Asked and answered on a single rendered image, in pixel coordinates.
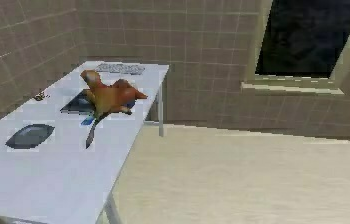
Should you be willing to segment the dark window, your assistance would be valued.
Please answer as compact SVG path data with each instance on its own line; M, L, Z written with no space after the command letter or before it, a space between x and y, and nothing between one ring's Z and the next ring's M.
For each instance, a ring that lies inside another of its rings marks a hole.
M243 89L341 95L350 71L350 0L260 0Z

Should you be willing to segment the orange parrot figurine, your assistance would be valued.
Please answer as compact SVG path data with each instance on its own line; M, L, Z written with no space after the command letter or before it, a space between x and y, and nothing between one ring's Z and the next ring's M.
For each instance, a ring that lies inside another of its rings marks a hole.
M88 85L83 93L95 107L93 113L95 122L88 133L86 147L92 144L95 129L104 118L111 113L122 112L131 115L132 111L127 104L135 100L148 98L146 94L140 92L125 79L118 79L113 84L106 85L102 82L100 74L95 70L84 70L80 73L80 77Z

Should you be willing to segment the grey keyboard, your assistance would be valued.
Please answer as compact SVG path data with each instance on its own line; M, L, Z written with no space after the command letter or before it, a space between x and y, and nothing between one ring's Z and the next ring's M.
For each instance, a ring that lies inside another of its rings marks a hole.
M145 68L140 65L131 65L131 64L108 64L102 63L98 65L95 70L97 72L109 72L109 73L120 73L120 74L131 74L131 75L140 75L143 73Z

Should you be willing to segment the white table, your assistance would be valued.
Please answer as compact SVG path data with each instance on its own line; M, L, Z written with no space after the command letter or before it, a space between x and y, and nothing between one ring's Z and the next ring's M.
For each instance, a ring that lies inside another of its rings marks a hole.
M85 117L60 111L67 104L62 92L84 89L80 73L97 65L83 63L46 88L48 98L30 99L0 120L0 217L7 224L96 223L169 70L147 64L142 74L125 75L148 98L137 101L131 115L102 120L86 147ZM35 148L5 145L31 124L47 124L54 131Z

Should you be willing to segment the dark grey oval dish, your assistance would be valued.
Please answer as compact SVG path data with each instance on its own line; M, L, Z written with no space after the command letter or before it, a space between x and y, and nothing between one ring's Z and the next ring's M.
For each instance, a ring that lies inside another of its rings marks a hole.
M13 149L35 148L53 133L54 127L47 124L31 124L23 127L13 134L5 143Z

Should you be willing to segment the black flat tablet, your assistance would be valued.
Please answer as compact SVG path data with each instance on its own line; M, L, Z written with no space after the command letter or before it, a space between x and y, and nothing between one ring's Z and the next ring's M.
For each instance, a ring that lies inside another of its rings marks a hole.
M64 90L63 98L67 104L60 111L80 115L90 115L95 111L95 106L86 98L83 90Z

